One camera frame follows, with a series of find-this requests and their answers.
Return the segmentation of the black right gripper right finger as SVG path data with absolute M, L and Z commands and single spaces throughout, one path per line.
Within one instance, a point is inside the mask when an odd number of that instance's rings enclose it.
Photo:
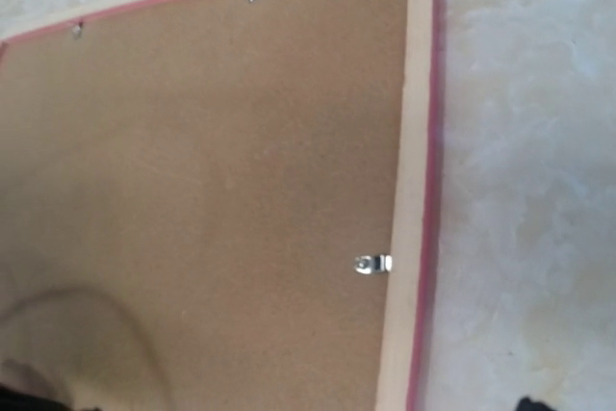
M 544 401 L 523 397 L 517 404 L 517 411 L 557 411 L 557 409 Z

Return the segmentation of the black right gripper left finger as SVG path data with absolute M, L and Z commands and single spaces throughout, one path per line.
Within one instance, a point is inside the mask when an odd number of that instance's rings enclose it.
M 1 411 L 74 411 L 54 388 L 21 390 L 1 384 Z

